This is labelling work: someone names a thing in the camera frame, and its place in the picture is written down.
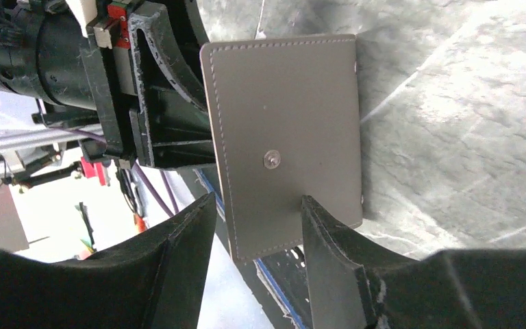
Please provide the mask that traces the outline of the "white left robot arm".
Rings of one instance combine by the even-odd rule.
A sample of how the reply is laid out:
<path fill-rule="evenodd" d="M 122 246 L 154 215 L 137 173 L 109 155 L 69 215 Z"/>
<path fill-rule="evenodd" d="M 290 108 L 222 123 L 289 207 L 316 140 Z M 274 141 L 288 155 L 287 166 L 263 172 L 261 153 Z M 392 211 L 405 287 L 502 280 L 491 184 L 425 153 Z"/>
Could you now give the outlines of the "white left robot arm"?
<path fill-rule="evenodd" d="M 39 123 L 98 123 L 104 154 L 163 170 L 215 163 L 195 1 L 0 1 L 0 90 Z"/>

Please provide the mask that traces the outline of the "grey leather card holder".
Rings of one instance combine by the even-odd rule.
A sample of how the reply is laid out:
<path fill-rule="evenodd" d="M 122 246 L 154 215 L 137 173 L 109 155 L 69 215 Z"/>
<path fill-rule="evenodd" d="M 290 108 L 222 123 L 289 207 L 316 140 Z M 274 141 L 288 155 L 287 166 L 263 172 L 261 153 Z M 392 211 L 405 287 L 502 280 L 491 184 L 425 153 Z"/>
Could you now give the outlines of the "grey leather card holder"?
<path fill-rule="evenodd" d="M 360 226 L 355 36 L 210 42 L 200 63 L 232 259 L 302 244 L 305 195 Z"/>

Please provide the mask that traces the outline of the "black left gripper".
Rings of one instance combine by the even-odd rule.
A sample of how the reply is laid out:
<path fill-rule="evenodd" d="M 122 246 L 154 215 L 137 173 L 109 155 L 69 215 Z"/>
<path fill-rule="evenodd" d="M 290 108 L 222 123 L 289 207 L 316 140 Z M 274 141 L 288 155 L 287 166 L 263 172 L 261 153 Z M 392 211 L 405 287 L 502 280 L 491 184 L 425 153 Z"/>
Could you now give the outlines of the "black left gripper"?
<path fill-rule="evenodd" d="M 107 143 L 105 156 L 117 162 L 137 156 L 141 166 L 154 169 L 213 167 L 199 64 L 208 37 L 197 4 L 90 3 L 97 15 L 85 25 L 80 55 Z M 140 99 L 134 103 L 136 91 Z"/>

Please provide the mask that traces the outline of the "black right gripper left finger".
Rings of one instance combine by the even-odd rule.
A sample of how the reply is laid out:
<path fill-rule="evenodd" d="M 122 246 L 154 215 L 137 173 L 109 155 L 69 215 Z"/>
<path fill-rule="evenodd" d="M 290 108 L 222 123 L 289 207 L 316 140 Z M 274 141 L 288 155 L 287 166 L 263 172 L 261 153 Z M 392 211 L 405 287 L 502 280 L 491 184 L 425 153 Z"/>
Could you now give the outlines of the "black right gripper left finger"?
<path fill-rule="evenodd" d="M 0 328 L 196 328 L 216 218 L 209 193 L 85 260 L 0 249 Z"/>

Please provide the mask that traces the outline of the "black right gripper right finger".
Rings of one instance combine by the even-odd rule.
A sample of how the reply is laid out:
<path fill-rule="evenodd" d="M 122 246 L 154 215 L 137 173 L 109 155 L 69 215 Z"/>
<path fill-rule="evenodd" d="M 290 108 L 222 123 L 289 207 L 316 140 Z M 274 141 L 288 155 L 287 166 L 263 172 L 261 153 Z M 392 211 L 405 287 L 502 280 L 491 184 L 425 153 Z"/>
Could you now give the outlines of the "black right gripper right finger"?
<path fill-rule="evenodd" d="M 526 328 L 526 249 L 443 249 L 414 260 L 302 199 L 315 328 Z"/>

